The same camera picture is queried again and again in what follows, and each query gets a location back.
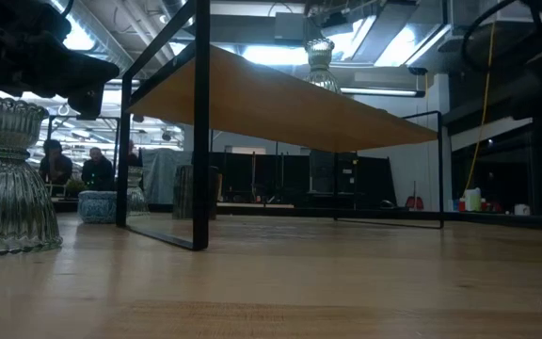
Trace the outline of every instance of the clear glass object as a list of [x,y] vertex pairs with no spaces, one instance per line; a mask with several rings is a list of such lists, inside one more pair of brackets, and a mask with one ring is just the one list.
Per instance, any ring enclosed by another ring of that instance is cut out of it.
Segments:
[[150,213],[146,196],[139,187],[142,175],[143,169],[141,167],[129,166],[127,181],[127,211],[129,216],[144,216]]
[[336,77],[329,71],[333,49],[334,42],[330,39],[316,39],[307,42],[305,50],[307,51],[307,55],[309,55],[311,72],[304,80],[320,88],[342,94]]
[[48,190],[25,161],[47,117],[41,106],[0,98],[0,254],[62,243]]

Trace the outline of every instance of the yellow cable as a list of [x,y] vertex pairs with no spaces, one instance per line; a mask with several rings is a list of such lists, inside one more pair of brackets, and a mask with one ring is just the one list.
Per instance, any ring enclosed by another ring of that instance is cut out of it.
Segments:
[[[493,21],[492,26],[490,27],[490,44],[488,46],[488,68],[493,62],[493,42],[495,40],[495,22]],[[468,182],[466,183],[466,188],[463,190],[463,196],[465,197],[466,190],[470,187],[471,176],[474,173],[474,167],[476,166],[476,158],[478,157],[478,149],[480,148],[480,140],[482,139],[482,131],[485,127],[486,111],[488,108],[488,88],[490,85],[490,71],[486,72],[486,85],[485,85],[485,100],[482,107],[482,121],[480,122],[480,133],[478,134],[478,141],[476,142],[476,150],[474,151],[474,157],[471,160],[471,169],[470,175],[468,176]]]

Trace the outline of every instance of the wooden tabletop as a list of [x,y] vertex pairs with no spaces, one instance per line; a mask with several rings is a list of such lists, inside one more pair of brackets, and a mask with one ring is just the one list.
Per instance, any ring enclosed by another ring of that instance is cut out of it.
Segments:
[[[194,69],[191,59],[133,103],[130,111],[193,124]],[[214,46],[211,46],[210,104],[213,129],[321,151],[350,152],[437,138],[435,131],[404,121],[386,110],[321,89]]]
[[541,231],[219,216],[190,252],[59,220],[61,250],[0,257],[0,338],[542,338]]

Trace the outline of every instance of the fluorescent light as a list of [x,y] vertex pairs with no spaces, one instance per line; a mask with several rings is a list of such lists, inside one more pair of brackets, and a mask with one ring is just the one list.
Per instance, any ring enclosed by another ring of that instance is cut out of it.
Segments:
[[302,47],[248,46],[242,57],[263,65],[305,65],[309,63],[307,52]]
[[415,52],[415,33],[409,27],[403,28],[392,39],[382,55],[375,61],[376,67],[399,67]]
[[79,129],[72,130],[72,133],[76,134],[79,137],[90,137],[91,136],[91,134],[89,132],[79,130]]
[[363,94],[363,95],[389,95],[389,96],[406,96],[414,97],[418,94],[415,90],[401,89],[357,89],[357,88],[341,88],[343,94]]
[[[139,80],[131,80],[131,85],[139,85],[141,82]],[[107,82],[110,85],[122,85],[122,79],[112,79]]]
[[423,56],[434,44],[436,44],[447,32],[451,30],[451,25],[446,24],[444,27],[440,29],[440,31],[428,42],[426,43],[422,48],[420,48],[412,57],[409,58],[405,62],[407,66],[411,66],[417,59],[419,59],[421,56]]
[[242,2],[232,0],[220,0],[211,2],[211,14],[213,15],[247,15],[260,17],[274,17],[277,13],[302,14],[305,4],[288,3],[265,3],[265,2]]
[[[58,0],[50,0],[52,5],[54,5],[57,10],[60,12],[65,9],[62,4],[58,2]],[[95,46],[95,41],[87,34],[85,29],[81,27],[81,25],[74,20],[72,17],[72,14],[69,13],[66,16],[66,19],[68,19],[69,22],[71,22],[71,33],[66,36],[66,39],[64,40],[64,45],[68,49],[76,50],[76,51],[88,51],[93,46]]]
[[71,123],[69,123],[69,122],[65,122],[65,121],[62,122],[62,120],[60,120],[60,119],[58,119],[58,118],[54,119],[54,122],[57,122],[58,124],[61,123],[62,125],[66,126],[66,127],[68,127],[68,128],[74,128],[74,127],[76,127],[76,126],[74,126],[73,124],[71,124]]
[[355,24],[353,24],[353,29],[357,33],[355,33],[355,36],[353,37],[350,45],[344,49],[342,60],[346,60],[348,58],[353,57],[353,55],[357,52],[358,48],[363,43],[363,39],[365,39],[365,37],[369,33],[369,30],[372,28],[372,25],[374,25],[375,18],[376,18],[375,15],[365,18],[365,20],[363,21],[362,24],[360,24],[359,27],[355,27]]
[[[68,146],[98,147],[101,150],[114,150],[114,148],[115,148],[115,144],[113,144],[113,143],[104,143],[104,142],[83,142],[83,141],[66,142],[66,141],[60,141],[60,143],[62,145],[68,145]],[[177,145],[169,145],[169,144],[163,144],[163,145],[136,144],[135,147],[138,148],[138,149],[142,148],[142,149],[146,149],[146,150],[155,150],[155,149],[161,149],[161,148],[171,149],[171,150],[175,150],[175,151],[181,151],[182,150],[182,148],[177,146]]]

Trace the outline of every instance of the black equipment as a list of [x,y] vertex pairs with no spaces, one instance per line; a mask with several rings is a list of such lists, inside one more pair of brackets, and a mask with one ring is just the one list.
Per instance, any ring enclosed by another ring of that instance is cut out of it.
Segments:
[[513,4],[516,0],[503,0],[478,17],[464,35],[461,46],[463,60],[478,72],[509,72],[523,74],[531,85],[520,89],[509,104],[514,119],[529,117],[542,118],[542,0],[520,0],[533,16],[534,32],[509,50],[493,57],[490,67],[485,60],[475,60],[467,49],[472,33],[480,24],[499,10]]
[[532,60],[534,57],[542,53],[542,22],[540,18],[540,14],[542,13],[542,0],[520,0],[529,7],[529,11],[533,16],[535,25],[534,32],[524,38],[520,43],[510,50],[505,51],[499,56],[495,56],[490,67],[484,63],[484,60],[475,60],[470,56],[468,44],[473,32],[486,19],[490,18],[499,10],[508,7],[516,1],[517,0],[502,0],[497,5],[484,12],[470,25],[468,31],[464,35],[463,43],[461,45],[461,57],[473,70],[477,72],[488,72],[493,70],[510,70],[511,68],[515,67],[521,68],[525,66],[529,60]]
[[0,0],[0,90],[21,96],[68,98],[81,119],[100,115],[104,84],[119,75],[113,63],[69,50],[63,13],[37,0]]

